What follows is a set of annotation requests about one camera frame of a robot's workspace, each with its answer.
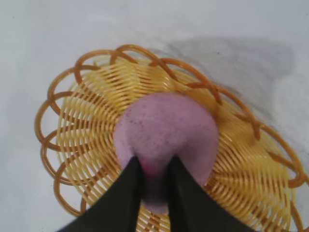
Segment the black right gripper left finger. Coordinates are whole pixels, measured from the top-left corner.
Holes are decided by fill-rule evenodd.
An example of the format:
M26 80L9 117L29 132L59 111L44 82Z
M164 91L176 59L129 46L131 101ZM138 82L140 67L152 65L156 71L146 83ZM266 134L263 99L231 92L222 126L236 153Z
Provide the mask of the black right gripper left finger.
M134 232L140 210L142 169L130 159L109 190L82 216L60 232Z

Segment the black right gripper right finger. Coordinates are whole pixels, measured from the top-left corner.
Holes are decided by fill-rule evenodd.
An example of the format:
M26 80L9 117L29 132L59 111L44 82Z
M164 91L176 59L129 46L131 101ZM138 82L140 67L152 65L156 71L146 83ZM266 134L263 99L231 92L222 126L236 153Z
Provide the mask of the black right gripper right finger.
M214 201L178 157L173 157L169 163L167 182L172 232L253 231Z

